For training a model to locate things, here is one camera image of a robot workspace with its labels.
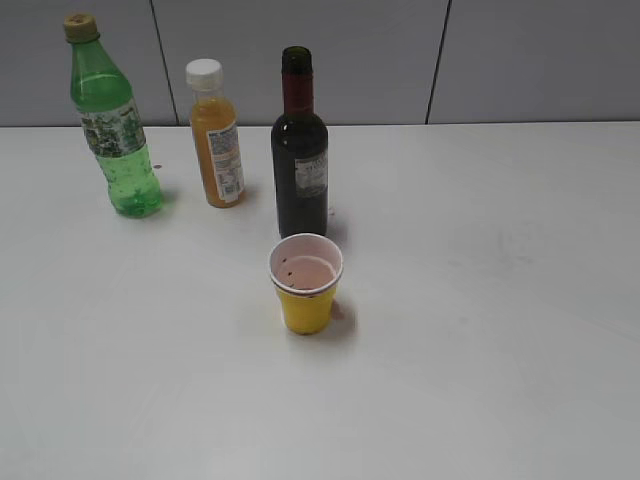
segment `panel seam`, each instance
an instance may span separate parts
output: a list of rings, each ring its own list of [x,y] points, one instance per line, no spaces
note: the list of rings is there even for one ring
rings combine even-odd
[[[438,73],[440,72],[440,60],[442,59],[442,49],[444,47],[444,40],[447,35],[447,27],[449,25],[449,13],[451,12],[451,2],[452,0],[449,0],[447,2],[447,10],[444,14],[444,24],[442,25],[442,35],[440,36],[440,45],[438,47],[438,58],[436,59],[436,68],[433,71],[433,79],[431,81],[431,93],[429,94],[429,103],[427,105],[427,116],[424,119],[425,125],[429,124],[429,117],[431,117],[431,107],[433,105],[433,94],[436,91],[436,83],[438,82]]]
[[[153,0],[149,0],[149,6],[151,7],[151,16],[153,17],[153,24],[156,28],[156,36],[158,37],[158,46],[160,47],[160,56],[162,57],[162,67],[164,68],[164,75],[167,80],[167,86],[169,87],[169,97],[171,99],[171,106],[173,108],[173,116],[176,121],[176,126],[180,125],[180,119],[178,118],[178,110],[176,109],[176,100],[173,97],[173,89],[171,88],[171,79],[169,78],[169,69],[167,68],[167,60],[164,56],[164,48],[162,47],[162,38],[160,37],[160,29],[158,28],[158,19],[156,18],[156,9],[153,5]]]

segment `gold bottle cap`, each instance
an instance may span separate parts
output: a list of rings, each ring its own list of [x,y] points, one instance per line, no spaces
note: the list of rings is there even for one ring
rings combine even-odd
[[[74,13],[64,19],[64,34],[69,43],[87,43],[100,36],[93,15]]]

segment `yellow paper cup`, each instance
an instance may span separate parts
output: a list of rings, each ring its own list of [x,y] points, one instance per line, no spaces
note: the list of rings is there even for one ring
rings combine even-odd
[[[342,276],[342,252],[335,243],[313,233],[287,237],[271,251],[269,271],[291,331],[310,335],[329,324]]]

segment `green plastic bottle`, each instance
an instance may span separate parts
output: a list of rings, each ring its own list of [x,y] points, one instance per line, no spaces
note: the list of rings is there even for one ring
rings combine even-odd
[[[131,85],[100,45],[93,16],[68,16],[64,31],[73,47],[71,99],[107,178],[111,203],[127,217],[147,216],[163,200]]]

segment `bottle label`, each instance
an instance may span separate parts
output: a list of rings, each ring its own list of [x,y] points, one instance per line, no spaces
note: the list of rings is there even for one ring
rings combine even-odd
[[[296,158],[296,194],[299,198],[315,197],[329,184],[327,151],[308,158]]]
[[[79,112],[91,151],[100,157],[123,157],[144,147],[142,122],[133,98],[106,112]]]
[[[208,130],[207,137],[218,195],[226,203],[235,202],[244,190],[236,123],[222,130]]]

